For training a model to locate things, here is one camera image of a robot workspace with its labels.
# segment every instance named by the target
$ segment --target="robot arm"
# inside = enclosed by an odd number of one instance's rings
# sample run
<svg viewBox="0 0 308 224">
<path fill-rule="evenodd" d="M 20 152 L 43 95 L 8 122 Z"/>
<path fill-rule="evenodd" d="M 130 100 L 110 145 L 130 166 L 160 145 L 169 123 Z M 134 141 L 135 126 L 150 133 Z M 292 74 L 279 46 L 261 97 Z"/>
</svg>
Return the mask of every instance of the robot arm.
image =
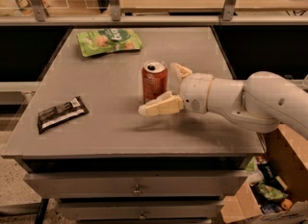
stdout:
<svg viewBox="0 0 308 224">
<path fill-rule="evenodd" d="M 168 114 L 182 109 L 214 112 L 258 133 L 269 133 L 283 122 L 308 138 L 308 93 L 284 78 L 257 72 L 246 81 L 237 81 L 214 78 L 210 74 L 188 74 L 177 63 L 171 67 L 180 81 L 179 95 L 169 92 L 163 102 L 160 97 L 150 101 L 140 106 L 140 114 Z"/>
</svg>

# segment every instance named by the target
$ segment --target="black snack bar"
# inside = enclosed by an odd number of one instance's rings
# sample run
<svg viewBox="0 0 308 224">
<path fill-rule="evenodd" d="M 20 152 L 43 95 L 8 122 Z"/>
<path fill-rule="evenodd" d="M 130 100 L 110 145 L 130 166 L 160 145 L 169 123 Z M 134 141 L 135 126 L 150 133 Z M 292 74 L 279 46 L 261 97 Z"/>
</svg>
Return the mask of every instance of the black snack bar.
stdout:
<svg viewBox="0 0 308 224">
<path fill-rule="evenodd" d="M 70 102 L 60 104 L 38 113 L 38 132 L 58 126 L 67 120 L 89 113 L 81 97 L 75 97 Z"/>
</svg>

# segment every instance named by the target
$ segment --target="green chip bag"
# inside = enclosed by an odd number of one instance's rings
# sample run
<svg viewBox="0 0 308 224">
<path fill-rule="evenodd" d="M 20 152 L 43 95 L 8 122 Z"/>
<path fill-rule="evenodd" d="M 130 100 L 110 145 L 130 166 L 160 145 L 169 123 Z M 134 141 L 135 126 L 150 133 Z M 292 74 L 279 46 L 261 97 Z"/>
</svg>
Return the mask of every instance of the green chip bag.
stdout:
<svg viewBox="0 0 308 224">
<path fill-rule="evenodd" d="M 84 57 L 142 48 L 139 36 L 131 29 L 100 29 L 77 34 Z"/>
</svg>

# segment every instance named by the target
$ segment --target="soda can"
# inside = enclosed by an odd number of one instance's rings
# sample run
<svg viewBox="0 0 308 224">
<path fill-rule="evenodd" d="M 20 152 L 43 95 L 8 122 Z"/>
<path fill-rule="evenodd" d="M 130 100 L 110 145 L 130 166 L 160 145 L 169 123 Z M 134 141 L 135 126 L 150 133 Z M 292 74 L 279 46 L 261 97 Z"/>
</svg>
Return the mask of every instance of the soda can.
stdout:
<svg viewBox="0 0 308 224">
<path fill-rule="evenodd" d="M 167 90 L 167 68 L 163 62 L 150 61 L 142 68 L 143 103 Z"/>
</svg>

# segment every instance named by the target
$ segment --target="chip bag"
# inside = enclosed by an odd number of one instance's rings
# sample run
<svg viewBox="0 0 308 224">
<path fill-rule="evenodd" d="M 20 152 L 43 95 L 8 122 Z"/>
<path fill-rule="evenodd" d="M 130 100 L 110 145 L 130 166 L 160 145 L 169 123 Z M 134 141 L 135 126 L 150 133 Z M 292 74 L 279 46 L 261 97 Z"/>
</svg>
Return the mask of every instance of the chip bag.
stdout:
<svg viewBox="0 0 308 224">
<path fill-rule="evenodd" d="M 142 42 L 131 29 L 99 29 L 77 34 L 82 55 L 89 57 L 120 51 L 139 51 Z"/>
</svg>

